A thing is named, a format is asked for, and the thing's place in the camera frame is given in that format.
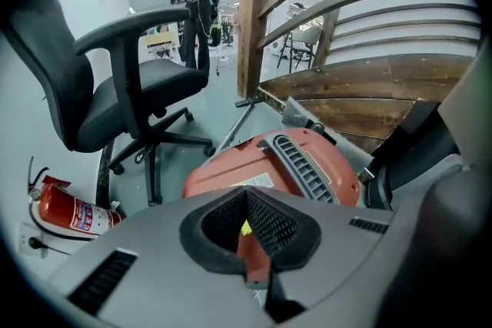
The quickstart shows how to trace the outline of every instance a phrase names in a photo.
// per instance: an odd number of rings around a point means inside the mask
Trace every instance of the black pants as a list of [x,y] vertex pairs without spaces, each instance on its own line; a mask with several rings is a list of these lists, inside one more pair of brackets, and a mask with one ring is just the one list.
[[197,63],[194,59],[194,43],[198,35],[198,70],[205,71],[208,74],[210,70],[210,55],[208,53],[208,37],[210,34],[211,16],[202,15],[200,18],[192,18],[189,21],[184,21],[184,60],[186,67],[197,68]]

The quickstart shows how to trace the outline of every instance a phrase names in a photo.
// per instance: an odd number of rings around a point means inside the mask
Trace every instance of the red machine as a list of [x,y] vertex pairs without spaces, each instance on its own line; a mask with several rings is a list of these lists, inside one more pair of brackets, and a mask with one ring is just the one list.
[[[32,159],[29,165],[29,179],[31,166]],[[39,190],[35,185],[46,170],[48,168],[43,168],[34,182],[28,183],[29,195],[33,201],[38,202],[39,217],[43,221],[87,235],[100,235],[124,219],[116,212],[73,197],[65,189],[70,186],[70,182],[46,175]]]
[[[225,151],[191,172],[183,198],[239,184],[348,206],[359,198],[347,159],[322,135],[304,128],[262,134]],[[246,224],[240,234],[238,256],[246,261],[248,281],[266,283],[270,259],[248,228]]]

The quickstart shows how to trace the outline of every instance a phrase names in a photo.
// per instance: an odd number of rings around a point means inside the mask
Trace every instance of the wooden post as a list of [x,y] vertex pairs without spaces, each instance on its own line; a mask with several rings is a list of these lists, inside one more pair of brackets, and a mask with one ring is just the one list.
[[264,38],[267,18],[258,19],[268,0],[239,0],[238,94],[252,98],[260,84],[263,48],[258,43]]
[[321,32],[320,41],[317,46],[316,56],[314,56],[313,68],[323,66],[326,62],[331,42],[333,41],[335,23],[338,19],[339,10],[340,9],[337,8],[324,15],[323,31]]

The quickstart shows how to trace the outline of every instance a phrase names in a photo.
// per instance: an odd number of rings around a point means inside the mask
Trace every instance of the chair base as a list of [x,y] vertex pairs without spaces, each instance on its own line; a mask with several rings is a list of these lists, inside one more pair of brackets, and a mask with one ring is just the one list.
[[145,163],[145,188],[147,190],[148,206],[162,204],[162,196],[155,190],[155,150],[159,144],[187,144],[203,145],[204,154],[208,157],[215,153],[214,144],[209,138],[190,137],[183,134],[169,133],[166,130],[175,123],[181,116],[185,116],[187,121],[193,121],[193,115],[187,108],[169,115],[155,126],[151,127],[151,136],[145,139],[133,140],[109,163],[108,169],[116,175],[123,174],[121,162],[133,154],[135,163]]

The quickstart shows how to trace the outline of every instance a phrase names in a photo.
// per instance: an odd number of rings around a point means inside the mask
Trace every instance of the fire extinguisher hose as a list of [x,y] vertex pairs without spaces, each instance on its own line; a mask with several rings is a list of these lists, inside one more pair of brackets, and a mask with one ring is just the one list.
[[39,221],[36,219],[33,210],[33,204],[32,200],[29,202],[29,216],[31,217],[31,220],[34,222],[34,224],[39,228],[39,230],[43,231],[44,233],[47,233],[48,235],[52,235],[53,237],[61,238],[61,239],[66,239],[66,240],[83,240],[85,242],[88,242],[90,240],[93,240],[94,238],[87,238],[87,237],[73,237],[72,235],[64,235],[64,234],[59,234],[54,231],[49,230],[48,228],[44,227],[42,224],[39,223]]

